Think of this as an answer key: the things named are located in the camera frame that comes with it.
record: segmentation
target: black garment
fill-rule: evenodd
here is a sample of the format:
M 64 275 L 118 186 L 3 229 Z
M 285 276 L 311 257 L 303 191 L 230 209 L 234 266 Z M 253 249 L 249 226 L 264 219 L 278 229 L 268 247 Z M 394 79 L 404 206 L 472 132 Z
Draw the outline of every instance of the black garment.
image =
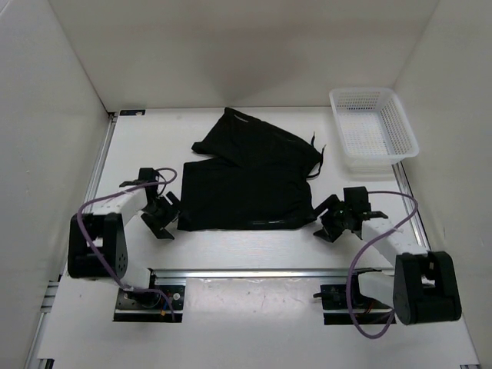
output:
M 184 164 L 178 229 L 295 229 L 316 219 L 306 179 L 322 155 L 306 141 L 226 108 Z

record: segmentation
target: white wall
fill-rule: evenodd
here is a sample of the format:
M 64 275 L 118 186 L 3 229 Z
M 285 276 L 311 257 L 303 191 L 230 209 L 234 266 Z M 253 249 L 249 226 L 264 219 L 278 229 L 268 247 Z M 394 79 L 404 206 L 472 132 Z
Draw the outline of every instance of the white wall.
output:
M 0 367 L 22 367 L 108 118 L 46 0 L 0 0 Z
M 492 367 L 492 2 L 440 0 L 396 84 L 421 147 L 405 161 L 432 247 L 454 257 L 466 322 Z
M 437 0 L 50 0 L 109 111 L 392 86 Z

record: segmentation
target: perforated basket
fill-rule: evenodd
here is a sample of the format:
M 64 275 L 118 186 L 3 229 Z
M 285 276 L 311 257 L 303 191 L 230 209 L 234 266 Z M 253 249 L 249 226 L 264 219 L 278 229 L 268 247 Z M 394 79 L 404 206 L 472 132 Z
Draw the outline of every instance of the perforated basket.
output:
M 330 101 L 352 170 L 387 168 L 418 154 L 407 116 L 389 88 L 337 88 Z

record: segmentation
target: white floor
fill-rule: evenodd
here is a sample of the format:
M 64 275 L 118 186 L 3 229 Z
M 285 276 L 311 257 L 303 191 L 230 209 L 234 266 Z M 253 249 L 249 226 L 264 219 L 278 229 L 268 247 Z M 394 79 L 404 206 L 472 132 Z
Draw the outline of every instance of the white floor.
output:
M 313 204 L 346 186 L 398 190 L 394 178 L 355 181 L 341 168 L 329 108 L 248 108 L 262 118 L 309 140 L 327 145 L 321 176 L 311 182 Z M 171 166 L 181 174 L 186 161 L 200 160 L 191 145 L 201 140 L 221 109 L 168 109 L 120 117 L 98 195 L 118 190 L 144 166 Z M 178 197 L 181 176 L 168 186 Z M 406 212 L 401 199 L 371 198 L 374 210 L 394 221 Z M 158 241 L 139 218 L 125 229 L 129 257 L 150 268 L 347 268 L 362 243 L 345 234 L 335 244 L 312 236 L 319 225 L 298 231 L 203 231 L 169 228 L 174 241 Z M 410 228 L 405 234 L 412 237 Z M 387 267 L 375 250 L 361 266 Z M 54 369 L 74 368 L 456 368 L 477 364 L 466 325 L 405 327 L 396 324 L 377 341 L 352 326 L 324 326 L 321 305 L 312 299 L 316 279 L 187 280 L 181 324 L 112 321 L 117 288 L 64 276 L 46 328 L 40 358 Z M 380 326 L 369 327 L 375 332 Z

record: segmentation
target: white plastic basket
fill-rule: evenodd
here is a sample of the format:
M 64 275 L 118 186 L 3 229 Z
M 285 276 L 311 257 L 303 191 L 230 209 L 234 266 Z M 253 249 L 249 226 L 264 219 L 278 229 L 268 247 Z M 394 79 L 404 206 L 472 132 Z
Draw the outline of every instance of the white plastic basket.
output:
M 407 116 L 389 88 L 336 88 L 330 101 L 351 170 L 387 168 L 418 154 Z

